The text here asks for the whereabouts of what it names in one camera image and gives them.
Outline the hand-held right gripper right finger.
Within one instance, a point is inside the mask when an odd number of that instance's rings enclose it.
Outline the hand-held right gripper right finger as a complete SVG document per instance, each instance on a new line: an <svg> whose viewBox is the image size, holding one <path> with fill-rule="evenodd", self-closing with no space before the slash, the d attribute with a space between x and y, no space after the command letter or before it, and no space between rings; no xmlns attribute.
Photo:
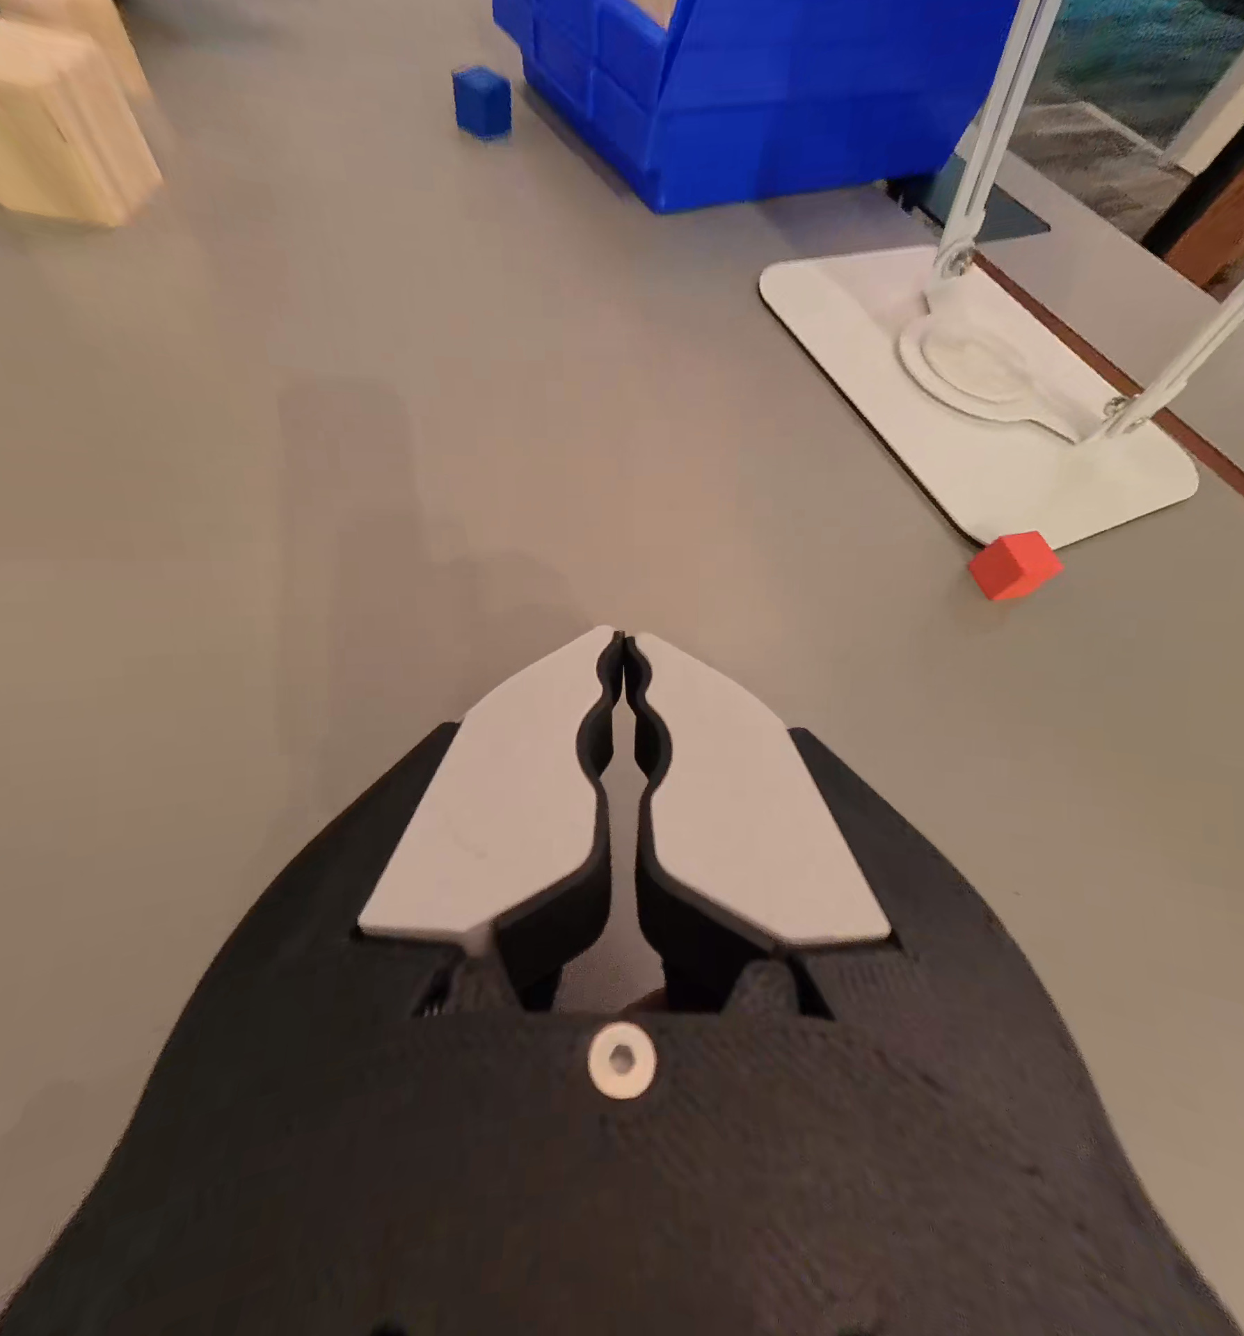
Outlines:
<svg viewBox="0 0 1244 1336"><path fill-rule="evenodd" d="M670 1005L719 1010L747 966L869 949L890 921L787 723L661 637L624 641L637 921Z"/></svg>

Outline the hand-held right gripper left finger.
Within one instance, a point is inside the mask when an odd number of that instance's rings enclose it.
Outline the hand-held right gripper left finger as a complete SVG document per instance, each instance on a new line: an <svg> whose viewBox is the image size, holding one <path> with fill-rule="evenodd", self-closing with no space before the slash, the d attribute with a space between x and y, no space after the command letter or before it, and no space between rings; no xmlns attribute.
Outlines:
<svg viewBox="0 0 1244 1336"><path fill-rule="evenodd" d="M366 943L491 960L528 1011L608 925L623 634L597 626L517 671L455 725L357 917Z"/></svg>

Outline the red wooden cube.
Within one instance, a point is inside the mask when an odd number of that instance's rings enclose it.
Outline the red wooden cube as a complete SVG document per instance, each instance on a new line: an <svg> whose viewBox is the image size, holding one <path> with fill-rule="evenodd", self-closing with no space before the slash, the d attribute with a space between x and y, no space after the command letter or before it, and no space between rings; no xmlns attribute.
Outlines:
<svg viewBox="0 0 1244 1336"><path fill-rule="evenodd" d="M1064 563L1038 530L999 536L981 547L965 569L989 601L1027 597L1064 570Z"/></svg>

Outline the blue wooden cube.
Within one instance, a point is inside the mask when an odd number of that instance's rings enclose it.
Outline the blue wooden cube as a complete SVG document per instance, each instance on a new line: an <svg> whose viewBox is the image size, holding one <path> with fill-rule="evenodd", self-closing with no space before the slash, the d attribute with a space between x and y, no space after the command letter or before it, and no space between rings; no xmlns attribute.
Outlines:
<svg viewBox="0 0 1244 1336"><path fill-rule="evenodd" d="M491 142L513 131L513 92L510 80L484 65L469 65L452 72L456 124L463 133Z"/></svg>

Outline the pale yellowish wooden cube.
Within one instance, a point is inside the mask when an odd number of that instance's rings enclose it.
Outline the pale yellowish wooden cube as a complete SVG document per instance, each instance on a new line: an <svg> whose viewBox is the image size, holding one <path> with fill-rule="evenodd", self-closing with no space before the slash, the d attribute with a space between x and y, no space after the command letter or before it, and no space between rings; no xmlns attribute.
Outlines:
<svg viewBox="0 0 1244 1336"><path fill-rule="evenodd" d="M132 99L96 41L0 11L0 206L114 228L161 185Z"/></svg>

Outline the tan wooden cube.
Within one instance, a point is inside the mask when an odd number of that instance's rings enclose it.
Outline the tan wooden cube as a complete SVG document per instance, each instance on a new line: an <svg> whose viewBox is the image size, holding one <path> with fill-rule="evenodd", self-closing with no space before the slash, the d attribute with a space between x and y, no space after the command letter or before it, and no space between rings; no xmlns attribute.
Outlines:
<svg viewBox="0 0 1244 1336"><path fill-rule="evenodd" d="M151 99L122 8L115 1L0 1L12 19L83 35L96 41L130 100Z"/></svg>

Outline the blue plastic bin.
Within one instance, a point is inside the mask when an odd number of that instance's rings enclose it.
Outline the blue plastic bin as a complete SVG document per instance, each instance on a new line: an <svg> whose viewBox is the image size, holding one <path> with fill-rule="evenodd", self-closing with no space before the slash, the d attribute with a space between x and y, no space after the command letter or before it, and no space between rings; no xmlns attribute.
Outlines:
<svg viewBox="0 0 1244 1336"><path fill-rule="evenodd" d="M1014 1L494 1L526 83L654 213L942 171Z"/></svg>

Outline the brown wooden furniture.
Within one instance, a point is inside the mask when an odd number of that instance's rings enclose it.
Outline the brown wooden furniture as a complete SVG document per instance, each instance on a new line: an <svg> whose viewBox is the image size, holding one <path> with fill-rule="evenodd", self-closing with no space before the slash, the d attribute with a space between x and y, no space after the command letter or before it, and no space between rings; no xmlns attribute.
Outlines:
<svg viewBox="0 0 1244 1336"><path fill-rule="evenodd" d="M1207 202L1184 208L1181 202L1174 200L1160 218L1173 236L1162 238L1155 225L1145 239L1148 250L1206 292L1227 286L1244 270L1244 164Z"/></svg>

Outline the white table leg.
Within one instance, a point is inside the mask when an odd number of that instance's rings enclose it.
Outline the white table leg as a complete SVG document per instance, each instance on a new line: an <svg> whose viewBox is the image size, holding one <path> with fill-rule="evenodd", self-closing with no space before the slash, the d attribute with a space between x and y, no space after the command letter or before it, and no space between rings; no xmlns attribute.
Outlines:
<svg viewBox="0 0 1244 1336"><path fill-rule="evenodd" d="M1196 176L1244 128L1244 46L1231 65L1207 92L1174 137L1163 149L1160 161Z"/></svg>

